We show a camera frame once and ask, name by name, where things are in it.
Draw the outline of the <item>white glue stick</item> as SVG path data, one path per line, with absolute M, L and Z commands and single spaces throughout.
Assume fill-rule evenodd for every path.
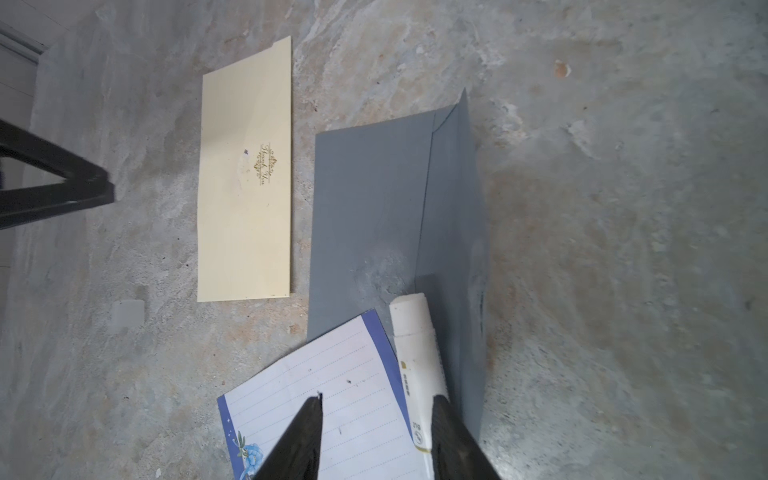
M 403 295 L 390 303 L 389 310 L 408 426 L 416 449 L 423 454 L 427 475 L 433 479 L 434 397 L 446 396 L 448 390 L 428 302 L 422 293 Z

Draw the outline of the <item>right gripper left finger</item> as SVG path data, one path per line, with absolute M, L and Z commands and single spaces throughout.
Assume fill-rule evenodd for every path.
M 255 480 L 317 480 L 323 432 L 323 395 L 310 396 L 253 476 Z

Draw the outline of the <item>blue floral card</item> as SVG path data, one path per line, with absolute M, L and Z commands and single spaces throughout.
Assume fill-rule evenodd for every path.
M 396 355 L 368 310 L 321 335 L 217 400 L 237 479 L 265 463 L 302 404 L 322 397 L 322 479 L 429 479 L 411 438 Z

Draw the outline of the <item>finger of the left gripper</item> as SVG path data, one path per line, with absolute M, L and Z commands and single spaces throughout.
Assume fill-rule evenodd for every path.
M 1 122 L 1 156 L 62 179 L 60 183 L 3 190 L 3 230 L 115 201 L 115 187 L 104 168 L 6 121 Z

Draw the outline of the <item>grey envelope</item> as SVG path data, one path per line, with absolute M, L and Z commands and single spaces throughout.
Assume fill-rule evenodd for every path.
M 315 138 L 309 339 L 398 296 L 426 297 L 448 395 L 484 409 L 490 247 L 469 103 Z

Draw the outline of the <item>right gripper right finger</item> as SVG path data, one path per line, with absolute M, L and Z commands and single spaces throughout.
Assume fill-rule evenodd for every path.
M 433 398 L 431 436 L 431 458 L 437 480 L 501 479 L 444 395 Z

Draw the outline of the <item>yellow paper envelope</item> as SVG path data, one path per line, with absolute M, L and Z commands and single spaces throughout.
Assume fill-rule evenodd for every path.
M 200 302 L 290 294 L 292 40 L 203 77 Z

